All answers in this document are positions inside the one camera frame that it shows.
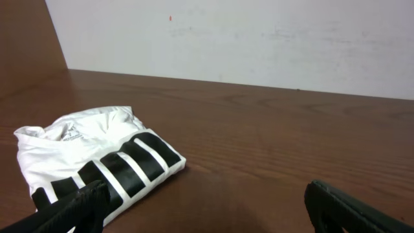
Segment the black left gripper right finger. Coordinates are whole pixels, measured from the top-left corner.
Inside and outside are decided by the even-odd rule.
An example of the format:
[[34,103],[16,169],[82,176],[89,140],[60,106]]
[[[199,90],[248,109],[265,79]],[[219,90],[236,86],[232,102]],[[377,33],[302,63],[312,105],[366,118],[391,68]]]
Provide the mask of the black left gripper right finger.
[[307,185],[304,198],[316,233],[413,232],[412,226],[385,215],[321,180],[313,180]]

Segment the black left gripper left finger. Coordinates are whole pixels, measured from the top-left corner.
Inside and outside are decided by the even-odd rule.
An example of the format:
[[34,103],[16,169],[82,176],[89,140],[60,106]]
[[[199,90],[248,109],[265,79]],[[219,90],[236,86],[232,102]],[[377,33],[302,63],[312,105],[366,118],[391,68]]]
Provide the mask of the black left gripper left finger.
[[93,181],[45,209],[1,229],[1,233],[101,233],[109,209],[107,184]]

